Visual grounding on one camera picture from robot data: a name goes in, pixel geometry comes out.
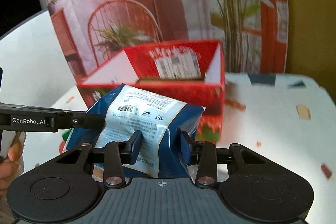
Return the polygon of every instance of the white surface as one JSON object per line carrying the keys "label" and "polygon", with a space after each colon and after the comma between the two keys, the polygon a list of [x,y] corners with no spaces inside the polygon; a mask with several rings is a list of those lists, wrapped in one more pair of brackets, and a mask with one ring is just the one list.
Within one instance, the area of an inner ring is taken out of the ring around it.
{"label": "white surface", "polygon": [[217,49],[212,57],[211,63],[205,73],[204,83],[220,84],[221,83],[221,45],[218,44]]}
{"label": "white surface", "polygon": [[[301,76],[291,78],[294,82],[299,79]],[[54,107],[70,108],[66,106],[66,100],[71,96],[75,97],[71,108],[86,110],[76,87]],[[218,146],[241,143],[301,175],[312,185],[315,194],[306,221],[309,224],[335,224],[336,179],[327,180],[320,168],[325,163],[332,171],[336,170],[336,107],[326,91],[318,85],[288,89],[284,86],[228,84],[226,97],[245,104],[246,110],[240,112],[225,107],[222,139]],[[311,120],[299,119],[297,104],[310,109]],[[41,164],[58,155],[61,140],[61,133],[28,133],[24,151],[26,171],[37,162]],[[257,141],[261,143],[260,147],[257,147]],[[38,155],[37,148],[44,148],[43,153]],[[219,166],[221,177],[227,173],[225,168],[225,165]]]}
{"label": "white surface", "polygon": [[51,107],[75,80],[46,11],[0,41],[0,102]]}
{"label": "white surface", "polygon": [[[87,107],[76,86],[71,88],[53,106],[53,108],[86,111]],[[59,155],[58,148],[62,142],[62,133],[27,132],[23,158],[25,172],[30,171],[37,163],[42,164]]]}
{"label": "white surface", "polygon": [[216,0],[182,0],[182,4],[190,40],[221,38],[223,32],[213,30],[209,16],[218,11]]}
{"label": "white surface", "polygon": [[109,62],[95,71],[84,84],[105,84],[105,83],[135,83],[138,76],[135,73],[127,54],[121,51]]}

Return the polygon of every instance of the blue snack bag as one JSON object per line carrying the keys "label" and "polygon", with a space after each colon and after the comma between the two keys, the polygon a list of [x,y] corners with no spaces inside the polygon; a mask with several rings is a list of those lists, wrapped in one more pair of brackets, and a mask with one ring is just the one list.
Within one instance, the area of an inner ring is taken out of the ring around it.
{"label": "blue snack bag", "polygon": [[108,142],[128,140],[135,130],[142,132],[142,147],[134,165],[124,165],[124,175],[132,177],[185,178],[186,166],[180,161],[180,134],[195,138],[204,107],[187,104],[121,84],[100,98],[87,112],[105,117],[103,131],[75,128],[66,150],[80,143],[105,147]]}

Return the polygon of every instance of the barcode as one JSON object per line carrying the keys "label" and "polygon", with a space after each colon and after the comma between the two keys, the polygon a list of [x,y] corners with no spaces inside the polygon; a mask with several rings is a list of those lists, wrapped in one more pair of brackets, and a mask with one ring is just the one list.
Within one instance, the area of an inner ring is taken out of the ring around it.
{"label": "barcode", "polygon": [[173,65],[181,64],[181,63],[180,63],[180,59],[179,59],[178,56],[174,56],[174,57],[172,57],[172,58],[171,58],[171,62],[172,62]]}
{"label": "barcode", "polygon": [[196,70],[196,74],[197,76],[201,76],[201,72],[200,72],[200,67],[198,65],[198,60],[197,60],[197,56],[196,56],[196,53],[195,52],[192,52],[191,53],[191,56],[193,58],[193,63],[194,63],[194,68]]}
{"label": "barcode", "polygon": [[182,78],[182,74],[181,74],[180,68],[179,68],[179,67],[176,67],[176,69],[177,69],[177,73],[174,74],[174,75],[175,75],[175,78],[176,78],[176,79],[180,79],[180,78]]}
{"label": "barcode", "polygon": [[119,111],[128,111],[128,112],[132,112],[133,111],[133,107],[131,105],[127,105],[127,106],[119,106],[118,110]]}
{"label": "barcode", "polygon": [[160,60],[159,63],[160,63],[160,66],[161,66],[161,69],[162,69],[162,72],[163,72],[163,76],[168,77],[168,72],[167,72],[167,69],[166,69],[166,66],[165,66],[163,60]]}

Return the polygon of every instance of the table surface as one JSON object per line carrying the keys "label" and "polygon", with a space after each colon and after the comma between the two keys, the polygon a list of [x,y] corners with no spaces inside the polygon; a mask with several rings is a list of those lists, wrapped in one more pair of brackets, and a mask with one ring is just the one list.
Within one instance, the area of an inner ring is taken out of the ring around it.
{"label": "table surface", "polygon": [[[289,85],[302,82],[296,88]],[[226,106],[223,130],[217,146],[240,143],[304,177],[315,198],[306,221],[335,224],[336,180],[329,180],[321,164],[336,170],[336,107],[328,93],[303,76],[277,76],[275,85],[251,85],[247,75],[226,74],[226,98],[246,105],[244,112]],[[300,119],[296,106],[310,109],[311,119]],[[76,87],[71,88],[54,108],[87,110]],[[62,133],[29,132],[24,149],[25,172],[59,154]],[[37,148],[43,152],[36,153]],[[219,165],[221,177],[226,166]]]}

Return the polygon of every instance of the red cardboard box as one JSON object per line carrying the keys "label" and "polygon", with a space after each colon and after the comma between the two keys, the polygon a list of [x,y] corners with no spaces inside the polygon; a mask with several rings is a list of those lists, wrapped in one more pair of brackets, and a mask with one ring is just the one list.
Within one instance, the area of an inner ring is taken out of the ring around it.
{"label": "red cardboard box", "polygon": [[204,106],[197,139],[216,143],[221,136],[224,82],[220,41],[173,41],[125,47],[77,87],[88,107],[122,83]]}

